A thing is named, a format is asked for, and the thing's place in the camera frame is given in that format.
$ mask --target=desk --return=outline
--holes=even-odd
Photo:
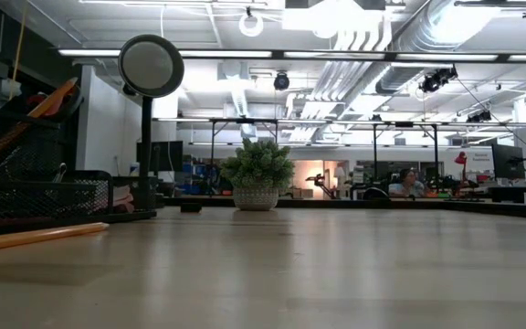
[[[512,201],[524,204],[526,186],[497,186],[489,187],[492,202]]]

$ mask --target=red object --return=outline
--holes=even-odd
[[[459,165],[465,165],[467,159],[468,159],[468,158],[466,157],[466,153],[465,153],[465,152],[460,152],[460,154],[459,154],[458,157],[454,160],[454,162],[457,163],[457,164],[459,164]]]

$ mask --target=computer monitor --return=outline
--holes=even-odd
[[[150,171],[155,171],[156,163],[159,163],[157,171],[182,172],[183,147],[181,141],[176,142],[153,142],[152,158],[150,159]],[[142,158],[142,144],[137,143],[137,161]]]
[[[497,178],[519,179],[526,177],[523,162],[513,161],[522,158],[520,147],[493,144],[492,158],[494,175]]]

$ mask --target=black cable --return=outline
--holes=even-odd
[[[476,98],[476,96],[474,96],[474,94],[472,93],[472,91],[470,91],[468,89],[468,87],[466,87],[466,85],[464,85],[464,83],[462,82],[462,80],[460,80],[459,78],[456,78],[456,80],[462,85],[462,87],[464,87],[464,89],[470,94],[470,96],[472,96],[472,98],[474,100],[476,100],[476,102],[482,106],[482,108],[486,111],[488,111],[490,113],[490,115],[494,118],[494,120],[500,122],[500,120],[494,115],[492,114],[492,112],[486,107],[484,106],[484,104],[482,104],[482,102],[479,101],[478,98]],[[506,125],[504,125],[505,129],[508,130],[510,133],[512,133],[513,136],[515,136],[515,138],[517,138],[519,141],[521,141],[521,143],[524,143],[526,145],[526,142],[523,141],[512,129],[510,129],[509,127],[507,127]]]

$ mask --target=ceiling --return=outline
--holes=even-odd
[[[391,14],[392,29],[410,18],[425,0],[405,0],[402,12]],[[0,8],[20,20],[23,1],[0,0]],[[310,31],[284,30],[280,20],[282,10],[269,9],[263,32],[247,37],[238,29],[238,20],[244,9],[206,7],[179,8],[167,6],[142,7],[124,5],[82,4],[79,0],[28,0],[27,26],[59,48],[119,48],[131,37],[151,33],[161,34],[179,48],[274,48],[274,49],[330,49],[336,37],[326,39]],[[281,8],[282,3],[272,6]],[[526,19],[524,9],[503,10],[474,37],[457,50],[471,52],[526,51]],[[114,59],[94,62],[97,72],[106,81],[118,87],[121,79]],[[285,104],[290,91],[275,91],[272,87],[278,70],[288,72],[290,88],[297,91],[313,89],[325,66],[325,61],[266,61],[248,60],[251,77],[257,80],[246,90],[247,101],[255,103]],[[221,109],[232,103],[231,94],[217,85],[217,60],[187,60],[186,73],[180,92],[182,111]],[[457,65],[459,78],[480,101],[493,100],[493,112],[501,120],[508,120],[512,101],[526,91],[526,65]],[[456,118],[456,112],[478,103],[456,81],[421,100],[418,91],[410,87],[397,93],[386,105],[386,115],[402,120],[435,117],[437,120]]]

